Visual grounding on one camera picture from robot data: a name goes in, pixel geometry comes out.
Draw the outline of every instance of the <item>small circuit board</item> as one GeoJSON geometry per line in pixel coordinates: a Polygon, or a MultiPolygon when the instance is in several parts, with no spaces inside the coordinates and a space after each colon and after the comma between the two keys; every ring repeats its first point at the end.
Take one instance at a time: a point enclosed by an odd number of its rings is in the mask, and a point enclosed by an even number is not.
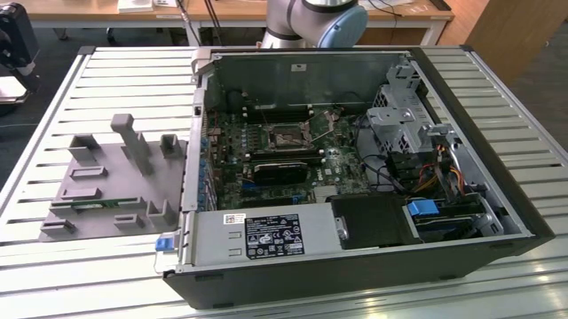
{"type": "Polygon", "coordinates": [[[218,209],[316,203],[315,189],[365,193],[369,180],[353,146],[355,116],[315,107],[304,122],[252,124],[210,113],[210,161],[218,209]]]}

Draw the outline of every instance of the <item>power supply label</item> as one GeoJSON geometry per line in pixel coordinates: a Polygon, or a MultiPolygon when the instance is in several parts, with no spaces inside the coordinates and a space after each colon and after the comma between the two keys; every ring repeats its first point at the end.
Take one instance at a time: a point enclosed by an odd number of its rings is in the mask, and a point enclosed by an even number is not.
{"type": "Polygon", "coordinates": [[[245,239],[249,259],[304,255],[297,214],[247,218],[245,239]]]}

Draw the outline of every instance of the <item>blue plastic latch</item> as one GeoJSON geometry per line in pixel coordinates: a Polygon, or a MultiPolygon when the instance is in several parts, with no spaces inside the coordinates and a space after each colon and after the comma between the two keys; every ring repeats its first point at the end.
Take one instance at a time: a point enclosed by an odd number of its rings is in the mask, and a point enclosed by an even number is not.
{"type": "Polygon", "coordinates": [[[436,215],[440,214],[438,210],[436,202],[431,199],[420,199],[414,201],[407,205],[408,211],[411,211],[411,215],[414,216],[426,216],[426,215],[436,215]]]}
{"type": "Polygon", "coordinates": [[[173,251],[174,250],[174,238],[161,237],[157,240],[157,251],[173,251]]]}

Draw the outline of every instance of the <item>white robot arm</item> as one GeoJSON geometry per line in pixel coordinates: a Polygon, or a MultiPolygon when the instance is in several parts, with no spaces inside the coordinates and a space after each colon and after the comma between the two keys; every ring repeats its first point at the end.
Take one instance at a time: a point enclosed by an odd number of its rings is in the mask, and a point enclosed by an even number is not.
{"type": "Polygon", "coordinates": [[[357,0],[271,0],[263,48],[352,47],[369,16],[357,0]]]}

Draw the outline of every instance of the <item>circuit board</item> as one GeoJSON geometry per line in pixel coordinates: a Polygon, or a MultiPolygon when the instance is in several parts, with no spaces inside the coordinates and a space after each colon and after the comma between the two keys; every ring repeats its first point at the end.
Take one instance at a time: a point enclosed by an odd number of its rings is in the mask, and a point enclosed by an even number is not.
{"type": "Polygon", "coordinates": [[[339,194],[369,191],[369,180],[353,147],[356,117],[341,117],[336,112],[332,107],[315,107],[313,116],[305,122],[279,124],[248,123],[241,114],[220,112],[209,116],[220,210],[245,208],[245,202],[263,199],[292,198],[293,205],[316,203],[313,190],[321,186],[336,186],[339,194]],[[308,177],[301,183],[256,185],[247,173],[249,152],[269,150],[275,144],[304,147],[305,141],[297,133],[300,129],[295,128],[303,128],[309,148],[321,152],[321,163],[308,167],[308,177]],[[272,139],[268,132],[284,133],[272,139]]]}

